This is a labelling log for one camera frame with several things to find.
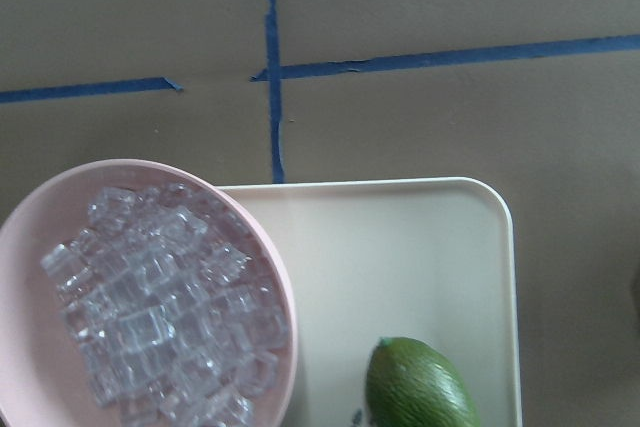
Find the tray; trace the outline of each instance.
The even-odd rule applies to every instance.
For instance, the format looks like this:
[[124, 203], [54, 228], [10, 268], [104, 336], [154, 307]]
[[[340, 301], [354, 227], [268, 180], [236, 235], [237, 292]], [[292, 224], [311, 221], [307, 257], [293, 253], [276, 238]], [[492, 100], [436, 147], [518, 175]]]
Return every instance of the tray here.
[[223, 188], [291, 276], [300, 358], [283, 427], [348, 427], [369, 353], [415, 337], [461, 372], [483, 425], [522, 425], [508, 208], [468, 178]]

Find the bowl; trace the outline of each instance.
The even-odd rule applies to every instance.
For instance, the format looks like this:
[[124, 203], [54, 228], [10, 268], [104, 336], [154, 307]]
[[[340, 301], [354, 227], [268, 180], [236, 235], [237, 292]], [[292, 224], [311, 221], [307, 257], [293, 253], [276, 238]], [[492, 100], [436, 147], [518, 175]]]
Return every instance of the bowl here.
[[88, 224], [87, 204], [102, 187], [141, 189], [180, 182], [205, 189], [244, 219], [278, 286], [290, 329], [275, 385], [255, 400], [255, 427], [278, 426], [288, 407], [298, 353], [291, 283], [267, 233], [236, 201], [177, 168], [134, 159], [93, 162], [63, 172], [28, 195], [0, 229], [0, 411], [8, 427], [116, 427], [117, 407], [100, 408], [82, 356], [60, 317], [53, 284], [40, 267], [51, 249]]

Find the lime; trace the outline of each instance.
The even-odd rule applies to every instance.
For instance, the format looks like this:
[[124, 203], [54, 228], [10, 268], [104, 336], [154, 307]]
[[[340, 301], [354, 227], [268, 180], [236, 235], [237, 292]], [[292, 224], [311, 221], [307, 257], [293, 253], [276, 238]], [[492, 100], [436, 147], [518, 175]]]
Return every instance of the lime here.
[[453, 364], [424, 342], [382, 338], [367, 369], [365, 399], [377, 427], [479, 427]]

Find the blue painter's tape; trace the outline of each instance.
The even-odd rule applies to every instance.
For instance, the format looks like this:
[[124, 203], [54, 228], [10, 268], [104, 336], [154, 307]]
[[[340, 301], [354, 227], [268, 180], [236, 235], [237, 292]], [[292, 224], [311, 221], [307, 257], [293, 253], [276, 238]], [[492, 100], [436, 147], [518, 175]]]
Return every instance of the blue painter's tape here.
[[148, 77], [145, 79], [119, 80], [116, 82], [63, 85], [59, 87], [43, 87], [38, 89], [0, 92], [0, 104], [166, 89], [173, 89], [177, 92], [183, 90], [182, 86], [167, 79], [166, 77]]
[[[598, 37], [593, 39], [562, 40], [533, 44], [505, 45], [478, 49], [450, 50], [427, 54], [375, 57], [368, 60], [323, 62], [317, 64], [286, 65], [281, 68], [282, 79], [322, 77], [347, 72], [379, 72], [386, 70], [417, 69], [445, 65], [496, 62], [501, 60], [536, 59], [562, 55], [595, 54], [621, 50], [640, 50], [640, 35]], [[269, 67], [256, 76], [254, 82], [264, 82]]]
[[265, 15], [265, 35], [267, 41], [267, 69], [265, 80], [269, 82], [269, 114], [271, 126], [271, 168], [273, 183], [284, 183], [284, 167], [280, 145], [282, 126], [282, 81], [280, 70], [280, 42], [278, 38], [278, 15], [276, 0], [269, 1], [269, 10]]

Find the tape strip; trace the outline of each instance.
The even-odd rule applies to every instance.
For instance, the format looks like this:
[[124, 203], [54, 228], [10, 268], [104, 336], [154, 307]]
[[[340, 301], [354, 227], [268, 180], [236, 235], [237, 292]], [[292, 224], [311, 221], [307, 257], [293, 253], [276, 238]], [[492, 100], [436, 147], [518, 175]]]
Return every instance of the tape strip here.
[[[282, 79], [301, 79], [344, 74], [347, 72], [379, 72], [386, 70], [418, 69], [445, 65], [474, 64], [502, 60], [536, 59], [563, 55], [595, 54], [621, 50], [639, 50], [640, 35], [598, 37], [592, 39], [539, 42], [532, 44], [506, 45], [467, 50], [450, 50], [427, 54], [375, 57], [368, 60], [323, 62], [317, 64], [285, 65], [281, 68]], [[252, 77], [254, 82], [264, 82], [269, 67]]]
[[183, 90], [182, 86], [167, 79], [166, 77], [149, 77], [145, 79], [119, 80], [116, 82], [63, 85], [59, 87], [43, 87], [38, 89], [0, 92], [0, 104], [166, 89], [173, 89], [177, 92]]
[[265, 35], [267, 42], [267, 73], [269, 82], [269, 121], [271, 126], [271, 169], [273, 183], [282, 184], [285, 181], [282, 165], [282, 150], [280, 145], [280, 127], [282, 125], [282, 91], [280, 68], [280, 42], [278, 38], [278, 15], [276, 0], [269, 1], [269, 10], [265, 15]]

